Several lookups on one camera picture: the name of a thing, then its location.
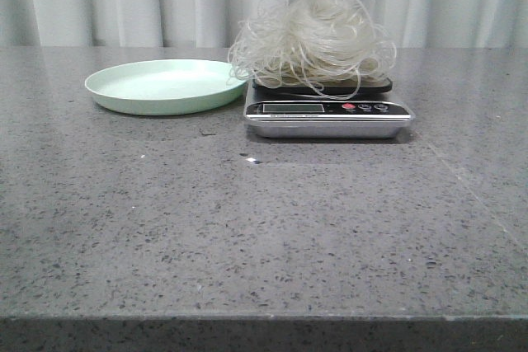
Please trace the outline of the white vermicelli bundle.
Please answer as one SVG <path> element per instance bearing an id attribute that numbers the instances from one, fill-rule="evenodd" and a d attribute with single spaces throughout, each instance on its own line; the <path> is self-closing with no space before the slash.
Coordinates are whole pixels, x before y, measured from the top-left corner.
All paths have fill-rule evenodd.
<path id="1" fill-rule="evenodd" d="M 262 0 L 228 52 L 231 74 L 269 88 L 377 82 L 397 56 L 361 0 Z"/>

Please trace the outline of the silver black kitchen scale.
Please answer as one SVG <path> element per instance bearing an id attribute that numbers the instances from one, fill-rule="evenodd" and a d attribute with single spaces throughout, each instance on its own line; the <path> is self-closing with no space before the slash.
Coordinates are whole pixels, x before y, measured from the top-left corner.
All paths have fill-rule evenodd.
<path id="1" fill-rule="evenodd" d="M 392 93 L 393 83 L 330 82 L 319 95 L 309 87 L 247 85 L 244 117 L 268 138 L 393 138 L 413 112 Z"/>

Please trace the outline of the light green plate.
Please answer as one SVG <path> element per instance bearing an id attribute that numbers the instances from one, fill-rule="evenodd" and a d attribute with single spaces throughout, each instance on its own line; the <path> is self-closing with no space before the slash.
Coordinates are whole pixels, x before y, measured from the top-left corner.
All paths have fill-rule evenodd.
<path id="1" fill-rule="evenodd" d="M 230 64 L 203 59 L 160 59 L 121 64 L 85 80 L 92 99 L 130 115 L 186 115 L 238 99 L 247 82 Z"/>

